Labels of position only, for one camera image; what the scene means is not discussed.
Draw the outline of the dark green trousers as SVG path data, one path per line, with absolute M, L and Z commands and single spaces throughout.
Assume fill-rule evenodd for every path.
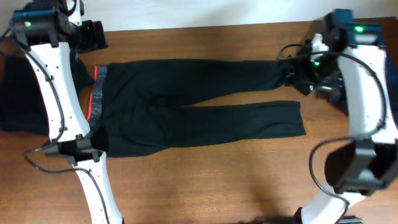
M 49 134 L 39 84 L 26 58 L 5 56 L 4 80 L 1 83 L 1 130 Z

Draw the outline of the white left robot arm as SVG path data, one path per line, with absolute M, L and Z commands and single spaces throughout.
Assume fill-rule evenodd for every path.
M 83 21 L 82 1 L 30 1 L 14 11 L 9 30 L 25 53 L 39 84 L 49 122 L 50 142 L 39 148 L 65 158 L 77 174 L 93 223 L 124 223 L 113 197 L 106 151 L 91 140 L 72 78 L 70 57 L 108 45 L 100 21 Z

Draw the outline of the black leggings red waistband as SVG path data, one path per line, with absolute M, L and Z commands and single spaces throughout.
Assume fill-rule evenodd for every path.
M 173 147 L 303 136 L 297 101 L 204 106 L 203 102 L 284 84 L 277 61 L 141 60 L 98 65 L 88 122 L 109 157 Z

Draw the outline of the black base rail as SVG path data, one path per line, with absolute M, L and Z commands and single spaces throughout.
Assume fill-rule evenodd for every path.
M 358 217 L 344 217 L 339 224 L 363 224 L 363 219 Z

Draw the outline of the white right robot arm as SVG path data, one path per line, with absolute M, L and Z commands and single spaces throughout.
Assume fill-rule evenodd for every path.
M 325 161 L 325 184 L 294 223 L 360 223 L 350 207 L 397 178 L 397 76 L 390 74 L 381 26 L 357 23 L 350 9 L 335 9 L 323 30 L 287 57 L 286 84 L 343 105 L 349 134 Z

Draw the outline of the dark navy garment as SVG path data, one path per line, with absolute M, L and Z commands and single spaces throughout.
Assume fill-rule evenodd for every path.
M 397 69 L 394 65 L 392 58 L 387 55 L 386 63 L 385 63 L 385 71 L 386 71 L 386 85 L 389 95 L 389 102 L 392 112 L 392 117 L 394 119 L 395 124 L 397 125 Z

